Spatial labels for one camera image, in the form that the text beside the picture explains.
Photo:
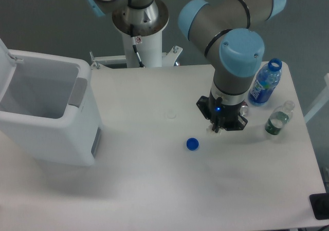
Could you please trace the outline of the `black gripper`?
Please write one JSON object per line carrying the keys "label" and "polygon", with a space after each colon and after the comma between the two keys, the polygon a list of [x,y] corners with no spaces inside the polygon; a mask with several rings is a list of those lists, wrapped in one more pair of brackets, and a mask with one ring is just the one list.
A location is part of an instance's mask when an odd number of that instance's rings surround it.
{"label": "black gripper", "polygon": [[221,133],[222,129],[226,131],[240,131],[245,128],[248,120],[240,114],[243,102],[228,105],[224,104],[223,98],[215,98],[210,94],[209,97],[201,96],[196,105],[205,119],[212,124],[212,131]]}

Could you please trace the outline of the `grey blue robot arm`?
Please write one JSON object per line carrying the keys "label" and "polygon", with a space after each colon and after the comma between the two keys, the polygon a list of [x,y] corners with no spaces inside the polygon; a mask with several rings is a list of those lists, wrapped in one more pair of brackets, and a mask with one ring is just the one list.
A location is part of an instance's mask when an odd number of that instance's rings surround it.
{"label": "grey blue robot arm", "polygon": [[[169,21],[161,0],[88,0],[98,16],[110,14],[123,37],[129,68],[160,67],[162,44],[148,38],[159,35]],[[211,130],[243,130],[247,120],[241,106],[257,73],[265,50],[253,27],[280,13],[286,0],[224,0],[213,6],[192,0],[181,10],[178,27],[214,67],[208,97],[197,107]]]}

